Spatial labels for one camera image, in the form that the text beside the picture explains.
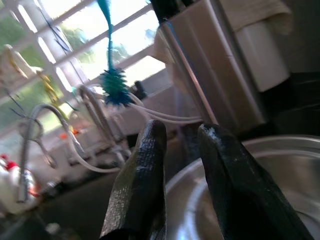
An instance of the hanging brush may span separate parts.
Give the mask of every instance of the hanging brush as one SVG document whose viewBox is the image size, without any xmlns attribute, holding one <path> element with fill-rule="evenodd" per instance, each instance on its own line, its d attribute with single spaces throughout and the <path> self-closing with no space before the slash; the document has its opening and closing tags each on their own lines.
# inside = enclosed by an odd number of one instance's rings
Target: hanging brush
<svg viewBox="0 0 320 240">
<path fill-rule="evenodd" d="M 112 44 L 112 31 L 113 26 L 111 24 L 111 15 L 109 8 L 108 0 L 97 0 L 101 11 L 108 23 L 108 70 L 105 70 L 104 73 L 101 74 L 100 79 L 102 80 L 102 88 L 108 94 L 104 101 L 106 104 L 113 105 L 127 105 L 131 103 L 131 98 L 129 95 L 129 89 L 126 85 L 126 80 L 124 79 L 125 75 L 122 69 L 116 69 L 113 65 L 113 44 Z"/>
</svg>

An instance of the window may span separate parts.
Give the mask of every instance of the window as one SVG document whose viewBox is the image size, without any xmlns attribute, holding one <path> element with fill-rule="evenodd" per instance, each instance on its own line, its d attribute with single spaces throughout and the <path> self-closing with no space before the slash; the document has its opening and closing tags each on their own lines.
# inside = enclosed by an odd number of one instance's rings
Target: window
<svg viewBox="0 0 320 240">
<path fill-rule="evenodd" d="M 116 67 L 128 71 L 128 85 L 161 71 L 164 65 L 149 57 L 147 51 L 159 26 L 150 2 L 112 0 L 110 10 L 113 58 Z M 30 66 L 42 68 L 62 102 L 72 97 L 72 87 L 99 81 L 99 75 L 108 68 L 107 31 L 107 21 L 95 0 L 0 0 L 0 54 L 9 44 Z M 35 105 L 50 101 L 35 75 L 27 81 L 17 79 L 11 93 L 27 114 Z M 10 108 L 17 106 L 0 89 L 2 146 L 4 135 L 9 143 L 15 143 L 16 133 L 8 133 L 20 117 Z M 51 114 L 41 119 L 47 131 L 58 126 Z"/>
</svg>

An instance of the sink basin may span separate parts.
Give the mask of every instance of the sink basin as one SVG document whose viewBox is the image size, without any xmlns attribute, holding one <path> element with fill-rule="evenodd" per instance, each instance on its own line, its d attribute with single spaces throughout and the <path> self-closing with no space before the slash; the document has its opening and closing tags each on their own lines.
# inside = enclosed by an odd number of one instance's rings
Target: sink basin
<svg viewBox="0 0 320 240">
<path fill-rule="evenodd" d="M 188 163 L 177 138 L 168 141 L 165 178 L 169 180 Z M 0 230 L 1 240 L 52 240 L 45 228 L 57 223 L 63 229 L 72 229 L 81 240 L 99 239 L 109 197 L 117 174 L 101 175 L 79 187 L 51 199 Z"/>
<path fill-rule="evenodd" d="M 244 143 L 320 240 L 320 138 L 275 136 Z M 223 240 L 201 159 L 167 184 L 167 239 Z"/>
</svg>

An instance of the teal bottle brush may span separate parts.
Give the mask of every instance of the teal bottle brush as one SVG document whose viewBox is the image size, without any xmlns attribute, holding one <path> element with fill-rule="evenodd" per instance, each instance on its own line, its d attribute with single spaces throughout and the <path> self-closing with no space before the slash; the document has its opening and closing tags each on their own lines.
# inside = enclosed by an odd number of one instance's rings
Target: teal bottle brush
<svg viewBox="0 0 320 240">
<path fill-rule="evenodd" d="M 131 98 L 129 95 L 129 90 L 126 85 L 126 80 L 124 79 L 125 75 L 121 69 L 115 69 L 113 65 L 113 44 L 112 44 L 112 31 L 113 26 L 111 24 L 111 16 L 110 16 L 110 8 L 108 0 L 97 0 L 101 11 L 104 14 L 104 17 L 108 23 L 108 67 L 109 70 L 105 70 L 104 73 L 101 74 L 100 79 L 102 81 L 102 88 L 107 94 L 104 101 L 106 104 L 113 105 L 127 105 L 131 102 Z"/>
</svg>

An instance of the white bottle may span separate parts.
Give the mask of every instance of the white bottle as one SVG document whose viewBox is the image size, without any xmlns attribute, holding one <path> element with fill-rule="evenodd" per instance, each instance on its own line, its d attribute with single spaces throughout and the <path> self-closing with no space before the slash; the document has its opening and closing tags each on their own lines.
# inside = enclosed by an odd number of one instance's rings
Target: white bottle
<svg viewBox="0 0 320 240">
<path fill-rule="evenodd" d="M 20 167 L 8 157 L 1 155 L 5 166 L 0 166 L 0 201 L 6 207 L 8 213 L 19 214 L 26 209 L 33 207 L 37 202 L 36 184 L 30 171 L 26 171 L 28 184 L 28 200 L 26 203 L 17 203 L 17 192 L 20 177 Z"/>
</svg>

